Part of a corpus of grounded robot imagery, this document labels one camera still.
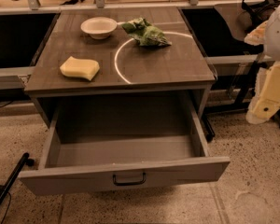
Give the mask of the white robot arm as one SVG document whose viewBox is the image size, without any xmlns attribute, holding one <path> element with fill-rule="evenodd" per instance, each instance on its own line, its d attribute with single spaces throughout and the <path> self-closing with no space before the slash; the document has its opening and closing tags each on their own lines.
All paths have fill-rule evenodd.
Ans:
<svg viewBox="0 0 280 224">
<path fill-rule="evenodd" d="M 260 68 L 245 119 L 251 124 L 269 120 L 280 109 L 280 6 L 270 18 L 252 30 L 246 37 L 249 45 L 264 46 L 264 53 L 274 59 L 268 68 Z"/>
</svg>

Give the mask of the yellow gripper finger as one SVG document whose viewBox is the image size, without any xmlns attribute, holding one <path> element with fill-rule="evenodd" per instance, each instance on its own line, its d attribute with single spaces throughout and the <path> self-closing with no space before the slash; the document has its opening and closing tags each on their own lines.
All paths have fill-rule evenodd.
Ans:
<svg viewBox="0 0 280 224">
<path fill-rule="evenodd" d="M 245 119 L 250 124 L 261 124 L 272 118 L 280 109 L 280 62 L 270 68 L 260 68 L 256 78 L 255 95 Z"/>
</svg>

